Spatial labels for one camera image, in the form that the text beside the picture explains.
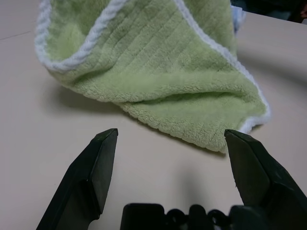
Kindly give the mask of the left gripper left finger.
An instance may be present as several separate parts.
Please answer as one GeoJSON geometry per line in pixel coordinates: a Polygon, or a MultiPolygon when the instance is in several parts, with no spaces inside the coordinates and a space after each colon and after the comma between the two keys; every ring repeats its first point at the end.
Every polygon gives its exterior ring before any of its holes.
{"type": "Polygon", "coordinates": [[[116,128],[97,134],[70,164],[37,229],[86,230],[104,211],[118,138],[116,128]]]}

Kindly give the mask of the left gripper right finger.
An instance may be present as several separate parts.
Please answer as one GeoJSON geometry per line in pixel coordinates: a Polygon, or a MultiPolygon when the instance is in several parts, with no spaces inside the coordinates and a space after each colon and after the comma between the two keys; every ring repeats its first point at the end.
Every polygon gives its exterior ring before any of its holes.
{"type": "Polygon", "coordinates": [[[305,230],[307,197],[289,172],[252,136],[232,129],[224,136],[243,204],[261,208],[273,230],[305,230]]]}

